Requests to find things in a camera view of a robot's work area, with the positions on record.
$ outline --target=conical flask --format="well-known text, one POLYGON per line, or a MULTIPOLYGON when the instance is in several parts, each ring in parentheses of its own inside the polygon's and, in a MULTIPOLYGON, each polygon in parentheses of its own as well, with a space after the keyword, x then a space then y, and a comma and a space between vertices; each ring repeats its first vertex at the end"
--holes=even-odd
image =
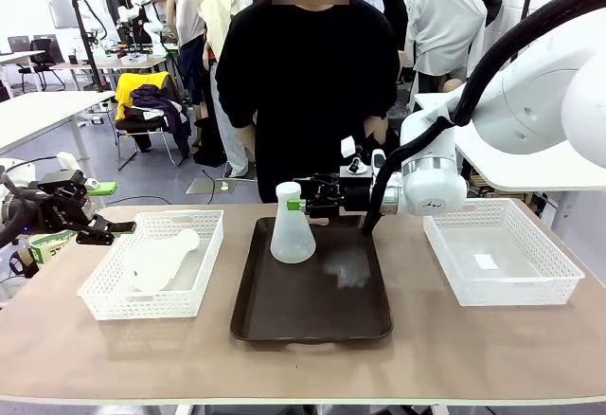
POLYGON ((298 183, 288 182, 278 185, 277 216, 272 237, 272 255, 284 263, 306 261, 315 252, 315 239, 307 218, 302 211, 289 211, 288 201, 301 198, 298 183))

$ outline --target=white jacket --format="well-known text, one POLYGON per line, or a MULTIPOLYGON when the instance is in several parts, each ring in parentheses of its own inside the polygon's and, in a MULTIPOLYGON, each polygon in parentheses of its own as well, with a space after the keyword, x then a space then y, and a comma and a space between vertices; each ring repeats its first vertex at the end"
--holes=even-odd
POLYGON ((415 0, 406 38, 409 56, 417 43, 415 69, 443 76, 467 66, 469 77, 482 58, 487 13, 482 0, 415 0))
POLYGON ((232 17, 245 7, 242 0, 199 0, 198 14, 206 23, 206 40, 217 60, 221 57, 232 17))

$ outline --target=brown tabletop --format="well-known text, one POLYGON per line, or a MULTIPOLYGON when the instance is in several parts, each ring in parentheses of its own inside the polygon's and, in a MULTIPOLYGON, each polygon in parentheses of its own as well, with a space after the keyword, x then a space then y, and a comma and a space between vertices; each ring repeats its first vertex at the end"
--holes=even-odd
MULTIPOLYGON (((159 65, 160 63, 164 63, 166 61, 166 57, 150 57, 144 63, 140 64, 123 64, 122 61, 116 60, 111 62, 97 62, 97 69, 151 69, 154 66, 159 65)), ((91 70, 90 64, 84 64, 83 62, 79 62, 78 64, 71 63, 60 63, 55 64, 54 66, 50 66, 52 70, 91 70)))
MULTIPOLYGON (((96 322, 76 292, 108 249, 71 243, 0 312, 0 397, 85 404, 606 399, 606 291, 544 226, 587 275, 565 306, 462 308, 421 219, 385 217, 374 238, 391 336, 355 347, 253 347, 233 339, 229 323, 255 221, 276 207, 172 208, 225 211, 198 317, 96 322)), ((164 209, 113 207, 104 215, 126 221, 164 209)))

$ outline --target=table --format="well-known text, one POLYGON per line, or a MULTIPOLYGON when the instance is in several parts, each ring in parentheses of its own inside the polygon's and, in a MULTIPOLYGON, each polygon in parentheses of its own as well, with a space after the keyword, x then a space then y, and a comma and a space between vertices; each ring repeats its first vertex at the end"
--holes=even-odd
MULTIPOLYGON (((447 95, 417 95, 424 109, 444 103, 447 95)), ((579 191, 606 187, 606 169, 578 154, 568 143, 534 154, 509 154, 486 143, 473 123, 455 129, 458 150, 489 185, 503 191, 563 192, 552 228, 562 228, 579 191)))
POLYGON ((43 50, 30 50, 28 52, 15 52, 11 55, 0 55, 0 81, 2 81, 2 83, 7 87, 7 91, 9 92, 11 99, 13 99, 15 95, 10 88, 9 75, 7 74, 5 66, 7 64, 27 63, 29 65, 29 69, 31 69, 31 73, 34 76, 36 89, 41 92, 42 86, 40 85, 40 81, 38 80, 38 76, 34 70, 34 63, 30 58, 34 55, 40 55, 41 53, 45 52, 43 50))
POLYGON ((275 205, 111 207, 224 210, 224 239, 196 318, 96 322, 76 296, 108 252, 69 244, 0 312, 0 398, 86 405, 539 405, 606 400, 606 290, 586 274, 565 306, 463 308, 412 216, 374 240, 394 320, 378 342, 250 345, 229 324, 256 220, 275 205))
MULTIPOLYGON (((95 60, 95 62, 97 64, 97 69, 99 71, 103 71, 103 70, 108 71, 107 76, 112 81, 112 88, 114 88, 114 89, 116 89, 116 73, 114 72, 115 70, 116 71, 125 71, 128 69, 137 70, 137 71, 152 70, 153 68, 155 68, 156 66, 158 66, 162 63, 164 63, 165 68, 167 68, 166 67, 166 62, 167 62, 166 57, 149 57, 146 62, 141 63, 141 64, 122 64, 122 61, 120 61, 120 60, 111 60, 111 61, 107 61, 107 62, 95 60)), ((56 71, 60 71, 60 70, 70 71, 72 74, 72 79, 74 80, 74 83, 76 84, 76 87, 78 88, 79 91, 80 91, 80 84, 78 83, 78 77, 76 75, 76 71, 78 71, 78 70, 92 71, 93 70, 93 68, 91 67, 90 64, 84 64, 83 62, 79 62, 78 64, 60 63, 60 64, 56 64, 54 66, 51 66, 51 69, 56 70, 56 71)))
MULTIPOLYGON (((75 115, 99 102, 112 98, 115 94, 113 91, 31 93, 0 102, 0 154, 69 122, 86 175, 94 177, 93 169, 88 163, 90 157, 75 115)), ((103 204, 100 197, 97 199, 97 203, 103 204)))

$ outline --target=black corrugated hose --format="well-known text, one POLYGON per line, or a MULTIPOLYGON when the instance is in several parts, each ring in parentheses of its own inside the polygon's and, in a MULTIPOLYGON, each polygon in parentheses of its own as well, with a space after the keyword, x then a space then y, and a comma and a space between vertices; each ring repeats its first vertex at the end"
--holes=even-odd
MULTIPOLYGON (((461 100, 451 113, 451 121, 458 126, 466 126, 470 123, 473 111, 482 98, 484 90, 511 55, 552 29, 583 14, 602 8, 606 8, 606 0, 553 0, 530 14, 499 39, 484 55, 465 84, 461 100)), ((401 169, 403 161, 427 147, 444 130, 454 126, 453 123, 446 118, 439 118, 425 133, 403 147, 399 147, 387 157, 372 190, 370 208, 362 227, 363 235, 370 235, 381 219, 381 204, 391 174, 401 169)))

